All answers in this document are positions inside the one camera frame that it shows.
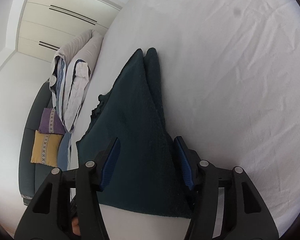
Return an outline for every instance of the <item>blue pillow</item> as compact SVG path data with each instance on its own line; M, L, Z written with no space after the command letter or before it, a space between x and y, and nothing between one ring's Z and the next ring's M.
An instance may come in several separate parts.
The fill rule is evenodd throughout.
M66 171L68 168L68 148L70 139L71 133L66 132L59 146L57 167L59 167L62 171Z

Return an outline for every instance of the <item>mattress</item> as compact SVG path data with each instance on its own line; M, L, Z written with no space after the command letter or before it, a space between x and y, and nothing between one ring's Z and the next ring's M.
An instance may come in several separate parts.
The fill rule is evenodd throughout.
M150 47L159 55L168 133L181 135L217 167L242 166L282 235L300 212L297 2L130 0L104 37L72 135L72 168L78 164L75 142L88 128L98 95L109 92L136 49ZM101 210L111 239L181 240L189 224Z

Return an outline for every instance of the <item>blue rubber tip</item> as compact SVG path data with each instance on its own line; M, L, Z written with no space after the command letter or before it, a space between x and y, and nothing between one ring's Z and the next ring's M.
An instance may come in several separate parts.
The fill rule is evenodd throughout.
M101 183L99 185L101 190L104 190L111 181L115 165L119 158L120 148L121 148L120 140L117 138L109 152L108 158L107 158L105 164L103 165L103 168L101 171L102 179L101 179Z
M181 171L182 171L182 177L183 177L183 181L185 182L185 184L189 187L190 190L193 190L194 189L194 182L192 180L192 169L191 169L191 166L188 162L188 159L186 157L186 153L185 151L183 150L180 142L179 142L179 139L176 138L175 140L176 144L176 150L177 150L177 153L179 155L179 158L180 158L180 162L181 162Z

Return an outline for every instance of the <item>striped bedding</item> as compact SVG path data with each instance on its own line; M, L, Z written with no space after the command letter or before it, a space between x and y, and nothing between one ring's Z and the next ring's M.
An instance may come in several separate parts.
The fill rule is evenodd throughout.
M73 132L103 37L87 30L62 46L51 63L50 91L53 107L68 132Z

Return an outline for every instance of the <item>silver screw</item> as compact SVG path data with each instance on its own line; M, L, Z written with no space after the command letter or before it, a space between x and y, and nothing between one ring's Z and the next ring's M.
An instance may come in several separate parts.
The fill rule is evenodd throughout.
M56 175L56 174L59 173L59 171L60 171L59 168L54 168L54 169L51 171L51 173L54 174L54 175Z
M209 163L208 163L206 160L200 161L199 164L200 164L202 167L207 167L207 166L209 165Z
M237 167L234 168L234 171L235 171L236 173L243 173L243 168L237 166Z
M88 168L91 168L91 167L94 166L94 162L93 162L93 161L86 162L86 166L87 166Z

